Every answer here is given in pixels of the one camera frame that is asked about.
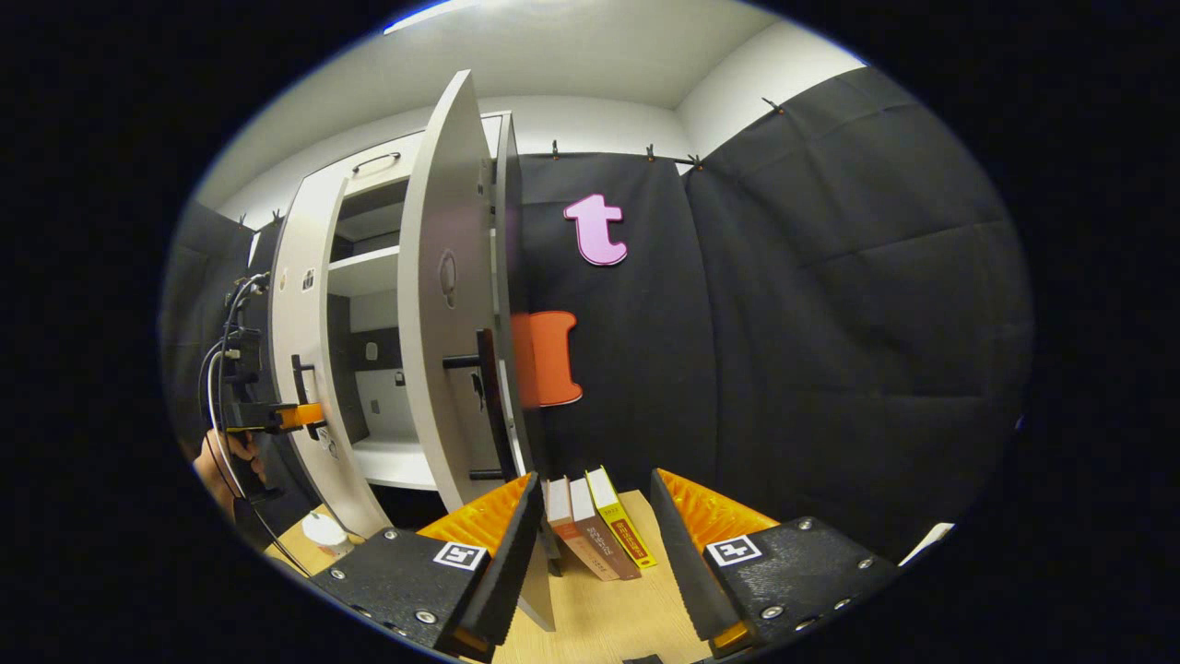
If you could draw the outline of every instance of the human hand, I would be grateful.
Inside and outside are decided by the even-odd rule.
[[[245,446],[242,441],[230,434],[230,435],[218,435],[221,432],[210,429],[205,434],[204,445],[201,447],[201,456],[192,462],[194,471],[205,485],[205,489],[214,497],[217,505],[222,507],[222,511],[229,515],[230,520],[234,519],[234,499],[243,498],[242,493],[234,485],[234,480],[230,475],[229,462],[224,456],[224,449],[228,448],[235,456],[244,461],[250,462],[250,469],[258,476],[263,484],[267,481],[266,468],[262,464],[262,458],[258,455],[258,447],[254,443],[254,436],[250,432],[245,433]]]

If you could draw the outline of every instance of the curtain clip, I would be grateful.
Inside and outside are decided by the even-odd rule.
[[[762,100],[763,100],[763,101],[766,101],[767,104],[769,104],[769,105],[774,106],[774,110],[775,110],[775,111],[779,111],[779,114],[780,114],[780,116],[781,116],[782,113],[785,113],[785,112],[786,112],[786,111],[784,111],[784,110],[782,110],[782,106],[780,106],[780,105],[775,104],[774,101],[772,101],[772,100],[767,99],[766,97],[762,97]]]

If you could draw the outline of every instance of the pink letter t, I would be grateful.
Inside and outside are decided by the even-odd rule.
[[[627,244],[611,242],[608,221],[623,221],[623,211],[605,203],[602,193],[590,193],[565,208],[565,218],[575,219],[578,251],[594,264],[615,264],[627,257]]]

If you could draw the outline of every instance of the book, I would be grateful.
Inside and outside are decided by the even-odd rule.
[[[570,512],[573,517],[573,526],[585,535],[586,540],[594,545],[595,550],[607,561],[607,565],[618,574],[620,579],[638,579],[640,568],[631,561],[623,547],[618,546],[615,537],[607,528],[607,522],[594,507],[594,499],[590,498],[590,487],[586,479],[570,482]]]
[[[618,578],[618,573],[607,565],[597,550],[586,540],[585,535],[578,532],[573,525],[573,515],[570,512],[570,481],[565,478],[551,480],[545,492],[545,519],[549,521],[553,533],[562,538],[573,555],[577,555],[586,567],[603,581],[612,581]]]
[[[607,469],[599,466],[597,471],[586,473],[586,484],[590,485],[590,495],[594,498],[598,514],[607,522],[607,527],[610,528],[615,540],[627,552],[627,555],[641,570],[654,566],[656,559],[651,555],[651,550],[640,538],[640,531],[635,527],[635,522],[627,515],[623,501],[618,500],[618,494],[607,475]]]

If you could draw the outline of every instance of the ceiling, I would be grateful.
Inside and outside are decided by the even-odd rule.
[[[196,197],[219,204],[319,140],[433,105],[465,68],[479,97],[562,94],[675,109],[775,20],[736,0],[485,0],[378,33],[304,77],[245,126]]]

